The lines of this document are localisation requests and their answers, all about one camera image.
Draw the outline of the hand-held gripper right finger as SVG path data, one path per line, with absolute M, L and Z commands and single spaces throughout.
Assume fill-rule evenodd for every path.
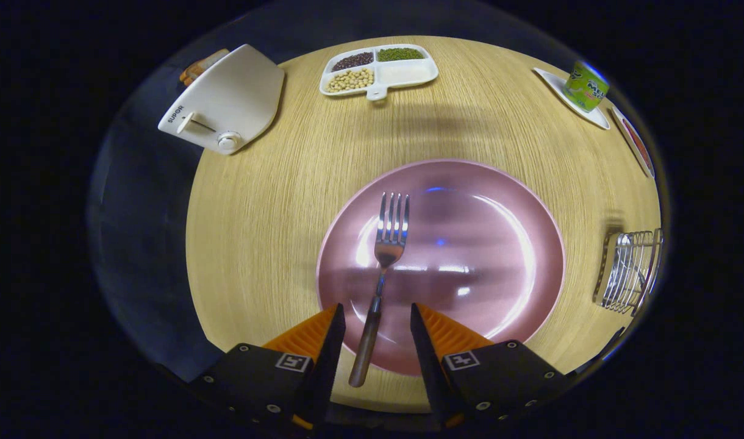
M 505 425 L 570 384 L 523 342 L 491 341 L 425 304 L 411 306 L 410 331 L 440 427 Z

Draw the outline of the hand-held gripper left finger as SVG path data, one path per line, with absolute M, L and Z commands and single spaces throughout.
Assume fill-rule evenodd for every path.
M 335 304 L 262 346 L 235 345 L 189 383 L 202 401 L 260 430 L 318 430 L 345 336 Z

